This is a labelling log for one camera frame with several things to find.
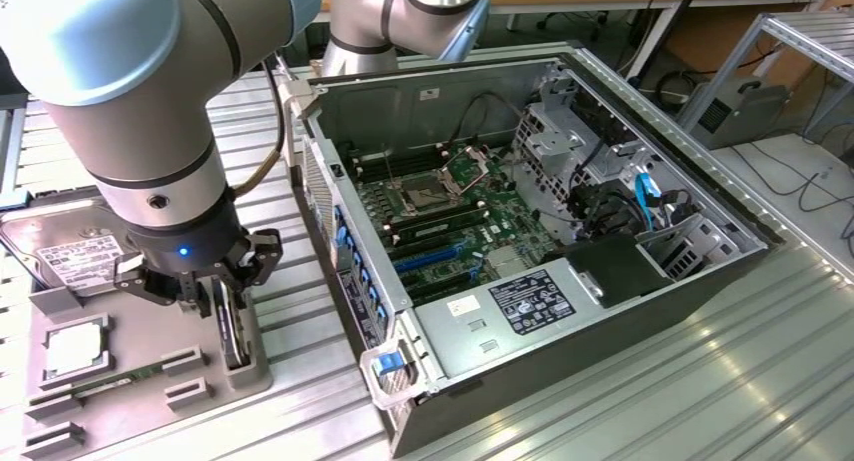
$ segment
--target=hard drive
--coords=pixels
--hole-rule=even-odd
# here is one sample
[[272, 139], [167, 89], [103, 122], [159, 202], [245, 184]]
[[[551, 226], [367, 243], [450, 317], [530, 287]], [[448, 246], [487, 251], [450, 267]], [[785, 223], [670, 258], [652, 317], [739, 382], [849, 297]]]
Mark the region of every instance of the hard drive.
[[95, 187], [44, 195], [3, 213], [0, 241], [41, 289], [64, 285], [79, 297], [113, 289], [113, 259], [136, 251]]

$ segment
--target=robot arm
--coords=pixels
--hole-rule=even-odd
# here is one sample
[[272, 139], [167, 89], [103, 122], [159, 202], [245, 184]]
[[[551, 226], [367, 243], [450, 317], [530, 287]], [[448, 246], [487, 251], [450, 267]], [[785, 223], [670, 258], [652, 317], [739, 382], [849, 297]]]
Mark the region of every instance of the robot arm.
[[[335, 46], [394, 42], [448, 60], [464, 57], [486, 19], [486, 0], [334, 3]], [[320, 0], [0, 0], [13, 71], [140, 252], [119, 258], [116, 287], [157, 304], [180, 301], [201, 316], [215, 311], [224, 344], [237, 337], [243, 290], [267, 280], [281, 245], [276, 230], [249, 234], [240, 225], [233, 201], [248, 186], [228, 186], [205, 104], [319, 9]], [[355, 20], [359, 31], [344, 33]], [[229, 300], [208, 299], [208, 277]], [[240, 356], [232, 361], [239, 366]]]
[[324, 76], [395, 69], [395, 45], [462, 61], [488, 7], [488, 0], [332, 0]]

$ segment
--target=motherboard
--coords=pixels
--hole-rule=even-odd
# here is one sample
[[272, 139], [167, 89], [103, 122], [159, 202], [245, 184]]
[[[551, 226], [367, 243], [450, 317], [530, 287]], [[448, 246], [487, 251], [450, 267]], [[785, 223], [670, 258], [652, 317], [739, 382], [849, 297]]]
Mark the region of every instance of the motherboard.
[[558, 247], [515, 191], [507, 153], [464, 143], [436, 149], [436, 169], [358, 185], [415, 305], [524, 271]]

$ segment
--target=blue pcie slot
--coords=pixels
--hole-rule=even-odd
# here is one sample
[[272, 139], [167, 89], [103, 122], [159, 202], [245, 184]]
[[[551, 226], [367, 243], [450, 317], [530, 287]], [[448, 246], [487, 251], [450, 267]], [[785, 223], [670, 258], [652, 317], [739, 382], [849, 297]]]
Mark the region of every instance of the blue pcie slot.
[[450, 259], [455, 259], [462, 252], [462, 243], [455, 244], [450, 248], [440, 249], [439, 251], [434, 251], [432, 253], [424, 254], [423, 256], [418, 256], [416, 258], [407, 259], [395, 263], [395, 271], [398, 273], [406, 273], [408, 271], [412, 271], [414, 269], [430, 266], [431, 264], [440, 263], [442, 261], [448, 261]]

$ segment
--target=white label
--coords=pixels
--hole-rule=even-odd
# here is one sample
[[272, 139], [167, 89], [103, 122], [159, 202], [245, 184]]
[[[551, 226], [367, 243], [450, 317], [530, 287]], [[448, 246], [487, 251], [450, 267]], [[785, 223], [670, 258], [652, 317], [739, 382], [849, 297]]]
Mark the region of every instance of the white label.
[[415, 232], [415, 237], [420, 238], [426, 234], [438, 233], [439, 231], [444, 231], [446, 229], [448, 229], [448, 225], [447, 224], [440, 224], [439, 226], [434, 226], [432, 228], [427, 228], [427, 229], [422, 229], [420, 231], [416, 231]]
[[439, 88], [422, 89], [418, 99], [427, 101], [428, 99], [436, 99], [439, 97]]
[[480, 303], [474, 296], [466, 296], [464, 298], [448, 301], [448, 309], [454, 317], [470, 313], [475, 309], [480, 309]]
[[487, 243], [492, 242], [492, 236], [490, 236], [490, 232], [486, 230], [486, 228], [480, 228], [480, 234], [483, 235], [483, 239], [486, 239]]
[[77, 393], [77, 398], [87, 398], [93, 394], [97, 394], [108, 389], [117, 388], [119, 386], [124, 386], [125, 384], [131, 384], [133, 380], [131, 378], [121, 378], [119, 381], [113, 381], [112, 383], [101, 384], [100, 386], [95, 386], [92, 389], [81, 391]]
[[121, 248], [112, 236], [41, 248], [36, 254], [68, 289], [77, 291], [112, 283], [113, 259]]

